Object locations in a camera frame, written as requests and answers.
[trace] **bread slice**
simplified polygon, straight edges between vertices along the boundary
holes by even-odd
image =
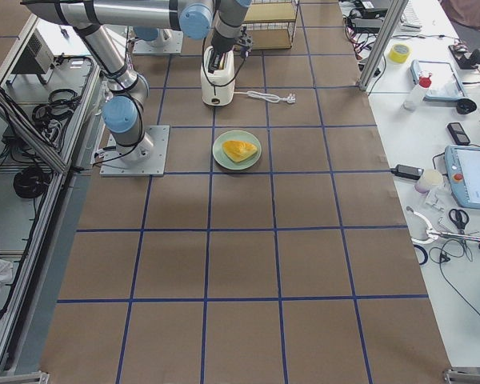
[[[250,142],[240,142],[239,140],[228,140],[222,144],[222,150],[228,158],[234,162],[242,162],[247,158],[250,158],[256,152],[258,148]]]

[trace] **cup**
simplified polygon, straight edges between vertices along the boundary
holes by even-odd
[[[438,170],[424,170],[422,176],[414,184],[420,194],[427,194],[432,188],[444,183],[441,172]]]

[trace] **yellow tape roll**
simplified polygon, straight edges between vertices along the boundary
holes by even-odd
[[[388,54],[388,58],[391,59],[393,62],[398,62],[402,64],[407,60],[410,55],[410,48],[405,44],[395,44],[391,47],[390,54]]]

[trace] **keyboard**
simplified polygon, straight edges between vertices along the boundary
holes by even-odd
[[[410,3],[411,0],[406,5],[406,8],[403,11],[402,16],[400,17],[400,28],[402,30],[414,30],[414,31],[421,31],[422,30],[422,22],[414,12],[414,8]]]

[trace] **green plate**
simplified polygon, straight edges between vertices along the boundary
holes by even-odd
[[[222,144],[229,140],[239,140],[241,142],[250,142],[258,148],[258,152],[253,154],[250,158],[246,158],[241,162],[234,162],[222,150]],[[260,144],[258,138],[249,132],[244,130],[229,130],[221,134],[218,138],[215,139],[214,146],[212,147],[212,153],[214,154],[215,161],[227,168],[228,170],[244,170],[253,166],[262,155],[262,145]]]

